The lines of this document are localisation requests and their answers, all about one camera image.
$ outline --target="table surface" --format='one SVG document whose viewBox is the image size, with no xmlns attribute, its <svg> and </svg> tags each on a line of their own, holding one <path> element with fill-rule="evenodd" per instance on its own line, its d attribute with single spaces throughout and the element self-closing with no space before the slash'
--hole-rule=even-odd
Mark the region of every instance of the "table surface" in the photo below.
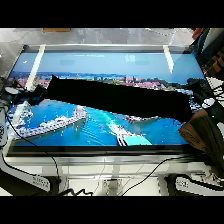
<svg viewBox="0 0 224 224">
<path fill-rule="evenodd" d="M 17 48 L 11 45 L 12 49 L 16 49 L 14 52 L 17 52 L 17 56 L 14 53 L 14 58 L 12 56 L 7 58 L 8 54 L 3 52 L 3 56 L 5 55 L 3 59 L 7 59 L 5 61 L 8 64 L 10 64 L 9 61 L 14 60 L 15 62 L 18 52 L 21 52 L 21 47 L 21 45 Z M 139 45 L 134 50 L 130 50 L 133 46 L 129 46 L 129 50 L 127 50 L 128 46 L 124 45 L 118 46 L 117 48 L 121 47 L 121 49 L 116 49 L 116 52 L 108 52 L 104 51 L 105 48 L 97 50 L 92 45 L 77 45 L 77 47 L 78 52 L 77 50 L 63 52 L 53 49 L 52 46 L 49 48 L 46 46 L 32 48 L 31 46 L 20 55 L 13 69 L 11 66 L 12 71 L 9 77 L 16 77 L 25 86 L 30 81 L 28 80 L 30 74 L 35 73 L 37 78 L 31 84 L 32 87 L 38 83 L 47 87 L 53 73 L 61 78 L 103 79 L 104 81 L 107 79 L 107 82 L 119 82 L 121 85 L 182 92 L 182 87 L 187 84 L 189 78 L 203 78 L 203 73 L 194 56 L 183 48 Z M 7 76 L 7 68 L 9 69 L 9 66 L 4 69 L 5 76 Z M 135 84 L 132 83 L 133 76 L 137 81 Z M 30 108 L 33 116 L 25 119 L 24 127 L 32 129 L 38 127 L 42 122 L 53 120 L 59 116 L 71 117 L 76 106 L 45 100 L 39 106 Z M 155 146 L 173 145 L 175 148 L 176 145 L 186 144 L 178 132 L 180 123 L 173 119 L 161 118 L 150 122 L 131 124 L 125 120 L 125 115 L 112 114 L 93 108 L 87 108 L 87 111 L 90 119 L 84 126 L 82 124 L 71 126 L 49 135 L 32 138 L 32 142 L 38 146 L 118 146 L 117 133 L 114 132 L 113 127 L 122 125 L 132 133 L 143 134 Z M 27 146 L 23 148 L 28 148 L 28 143 L 18 141 L 16 147 L 12 147 L 13 150 L 16 148 L 19 150 L 21 147 L 18 146 Z"/>
</svg>

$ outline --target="sky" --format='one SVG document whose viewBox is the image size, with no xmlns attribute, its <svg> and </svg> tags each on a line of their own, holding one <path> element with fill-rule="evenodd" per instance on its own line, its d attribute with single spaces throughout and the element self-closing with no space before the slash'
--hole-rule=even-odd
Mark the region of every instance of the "sky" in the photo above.
<svg viewBox="0 0 224 224">
<path fill-rule="evenodd" d="M 22 53 L 14 71 L 30 72 L 37 53 Z M 74 72 L 118 74 L 141 78 L 159 78 L 186 84 L 188 78 L 203 78 L 192 54 L 171 54 L 172 73 L 163 53 L 44 53 L 38 72 Z"/>
</svg>

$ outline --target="brown cloth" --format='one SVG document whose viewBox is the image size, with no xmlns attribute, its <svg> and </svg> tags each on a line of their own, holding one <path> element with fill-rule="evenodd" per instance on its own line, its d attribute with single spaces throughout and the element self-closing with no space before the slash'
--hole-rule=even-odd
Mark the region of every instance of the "brown cloth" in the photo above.
<svg viewBox="0 0 224 224">
<path fill-rule="evenodd" d="M 224 142 L 223 136 L 212 118 L 201 110 L 199 114 L 180 129 L 180 135 L 194 148 L 206 152 L 217 167 L 218 176 L 224 178 Z"/>
</svg>

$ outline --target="blue sky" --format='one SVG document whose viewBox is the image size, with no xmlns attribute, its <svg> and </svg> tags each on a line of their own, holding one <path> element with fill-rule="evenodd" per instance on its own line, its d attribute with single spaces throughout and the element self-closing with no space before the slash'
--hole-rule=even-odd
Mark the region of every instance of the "blue sky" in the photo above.
<svg viewBox="0 0 224 224">
<path fill-rule="evenodd" d="M 30 72 L 36 53 L 22 53 L 14 71 Z M 159 78 L 185 84 L 188 78 L 203 78 L 192 54 L 172 54 L 174 68 L 169 71 L 163 53 L 45 53 L 38 72 L 119 74 Z"/>
</svg>

